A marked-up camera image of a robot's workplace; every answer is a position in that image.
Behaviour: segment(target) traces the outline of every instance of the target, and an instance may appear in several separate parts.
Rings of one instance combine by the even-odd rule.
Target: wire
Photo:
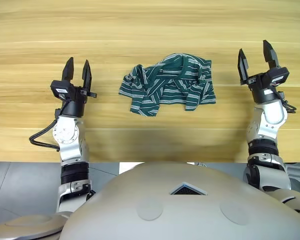
[[[296,113],[297,108],[295,106],[292,106],[292,105],[288,104],[288,101],[284,100],[282,98],[282,96],[277,92],[275,87],[269,86],[269,89],[272,90],[272,92],[274,92],[274,94],[281,100],[282,106],[284,106],[287,113],[289,113],[289,114],[295,114]]]
[[[29,141],[31,144],[39,146],[39,147],[45,147],[45,148],[51,148],[51,149],[55,149],[57,152],[60,151],[60,147],[57,145],[53,145],[50,143],[46,143],[46,142],[41,142],[41,141],[36,141],[35,139],[42,136],[43,134],[47,133],[50,129],[52,129],[58,121],[58,117],[62,114],[62,112],[64,111],[65,107],[71,102],[71,100],[67,100],[64,105],[61,107],[61,109],[57,109],[58,114],[55,115],[55,119],[52,121],[52,123],[50,123],[49,126],[47,126],[45,129],[33,134],[31,137],[29,137]]]

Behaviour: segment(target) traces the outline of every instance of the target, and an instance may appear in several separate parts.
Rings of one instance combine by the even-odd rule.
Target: striped cloth
[[[137,65],[124,76],[119,94],[132,98],[131,112],[149,117],[159,104],[185,104],[186,111],[215,104],[211,60],[174,53],[146,68]]]

